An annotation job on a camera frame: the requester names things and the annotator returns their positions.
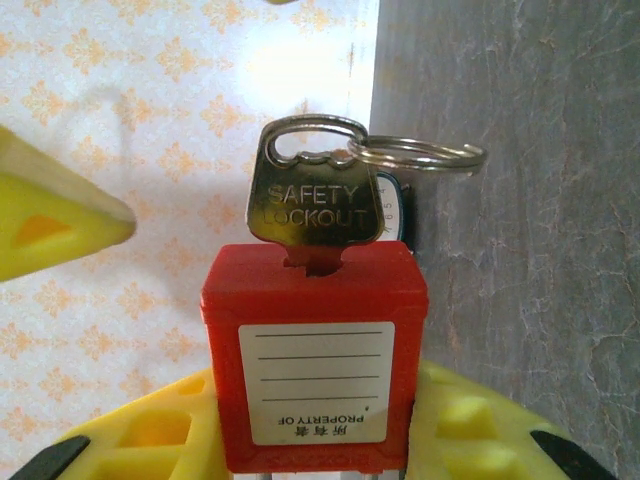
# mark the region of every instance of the white surface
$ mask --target white surface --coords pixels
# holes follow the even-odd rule
[[[200,288],[222,245],[255,241],[260,130],[305,111],[368,125],[378,1],[0,3],[0,123],[140,222],[123,245],[0,285],[6,478],[74,425],[210,364]]]
[[[240,327],[253,441],[383,442],[394,333],[391,322]]]

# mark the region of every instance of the yellow plastic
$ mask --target yellow plastic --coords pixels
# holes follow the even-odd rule
[[[430,362],[420,368],[407,480],[566,480],[529,435],[568,435],[497,392]],[[91,444],[60,480],[228,480],[205,370],[68,432]]]
[[[229,480],[211,370],[68,432],[89,446],[58,480]]]
[[[0,126],[0,282],[129,239],[131,209]]]
[[[499,393],[421,365],[406,480],[566,480],[529,435],[566,432]]]

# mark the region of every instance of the key blade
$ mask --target key blade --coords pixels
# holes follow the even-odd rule
[[[307,277],[325,277],[342,267],[344,248],[324,246],[285,247],[287,258],[285,267],[305,267]]]
[[[534,430],[531,436],[570,480],[617,480],[571,440],[541,430]]]

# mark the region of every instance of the black rubber tip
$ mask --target black rubber tip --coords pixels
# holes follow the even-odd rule
[[[56,480],[89,443],[89,437],[80,435],[51,445],[29,460],[9,480]]]
[[[617,480],[571,440],[541,430],[534,430],[531,436],[570,480]]]

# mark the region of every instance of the triangular hole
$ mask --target triangular hole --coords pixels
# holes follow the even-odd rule
[[[45,240],[53,235],[70,232],[71,227],[45,215],[33,215],[27,219],[13,239],[13,246],[22,248]]]

